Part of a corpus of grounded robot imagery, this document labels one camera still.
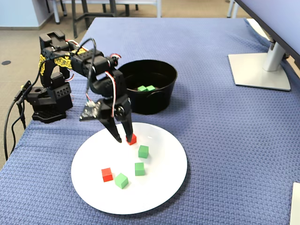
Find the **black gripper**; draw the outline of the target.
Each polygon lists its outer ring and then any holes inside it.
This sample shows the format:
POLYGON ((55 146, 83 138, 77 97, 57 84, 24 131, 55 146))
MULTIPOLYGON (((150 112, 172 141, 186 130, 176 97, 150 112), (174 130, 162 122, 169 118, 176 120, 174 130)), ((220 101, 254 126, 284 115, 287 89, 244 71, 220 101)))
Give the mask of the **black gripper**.
POLYGON ((120 121, 123 125, 127 142, 130 142, 133 137, 133 126, 128 95, 125 94, 117 97, 114 106, 113 99, 100 99, 99 102, 100 107, 97 113, 97 117, 100 119, 99 121, 117 142, 122 143, 115 121, 112 118, 112 113, 114 113, 115 118, 121 118, 120 121))

